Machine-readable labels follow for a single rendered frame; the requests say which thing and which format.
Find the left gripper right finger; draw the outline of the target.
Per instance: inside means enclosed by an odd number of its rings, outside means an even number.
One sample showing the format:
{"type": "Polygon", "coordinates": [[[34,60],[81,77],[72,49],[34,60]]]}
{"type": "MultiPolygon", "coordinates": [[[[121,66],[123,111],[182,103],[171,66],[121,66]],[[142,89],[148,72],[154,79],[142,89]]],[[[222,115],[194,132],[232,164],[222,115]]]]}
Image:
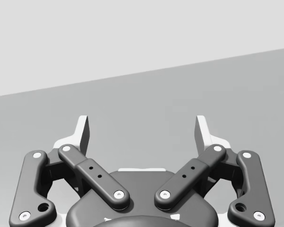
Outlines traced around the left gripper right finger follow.
{"type": "Polygon", "coordinates": [[[273,227],[275,215],[259,155],[243,150],[235,153],[227,140],[213,136],[206,118],[195,120],[198,157],[188,161],[154,194],[160,210],[171,210],[190,191],[205,196],[220,180],[231,182],[237,195],[227,211],[228,220],[238,227],[273,227]]]}

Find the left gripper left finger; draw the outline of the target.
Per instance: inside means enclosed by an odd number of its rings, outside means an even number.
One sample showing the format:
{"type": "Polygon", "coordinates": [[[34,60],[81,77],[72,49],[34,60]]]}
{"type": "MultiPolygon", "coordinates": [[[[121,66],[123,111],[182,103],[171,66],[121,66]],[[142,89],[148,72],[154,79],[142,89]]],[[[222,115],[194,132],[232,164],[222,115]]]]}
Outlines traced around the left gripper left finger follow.
{"type": "Polygon", "coordinates": [[[9,225],[12,227],[53,227],[59,217],[47,196],[54,181],[64,179],[79,195],[78,204],[96,195],[112,211],[130,206],[130,194],[95,160],[86,157],[89,119],[78,118],[74,133],[57,140],[50,153],[28,152],[23,160],[9,225]]]}

